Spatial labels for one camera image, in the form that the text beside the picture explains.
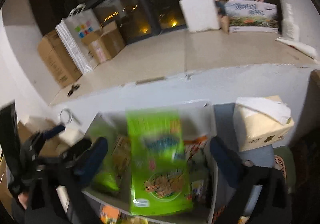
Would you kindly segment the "person's left hand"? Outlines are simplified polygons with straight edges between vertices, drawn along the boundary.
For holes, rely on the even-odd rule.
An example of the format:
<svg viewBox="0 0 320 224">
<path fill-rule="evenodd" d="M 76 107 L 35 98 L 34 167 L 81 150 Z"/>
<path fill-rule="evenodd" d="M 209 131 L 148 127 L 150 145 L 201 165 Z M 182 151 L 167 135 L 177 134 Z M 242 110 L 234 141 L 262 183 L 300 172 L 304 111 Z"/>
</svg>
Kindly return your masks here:
<svg viewBox="0 0 320 224">
<path fill-rule="evenodd" d="M 18 196 L 18 201 L 20 202 L 20 204 L 24 209 L 27 209 L 28 198 L 29 198 L 29 194 L 27 192 L 20 193 L 20 195 Z"/>
</svg>

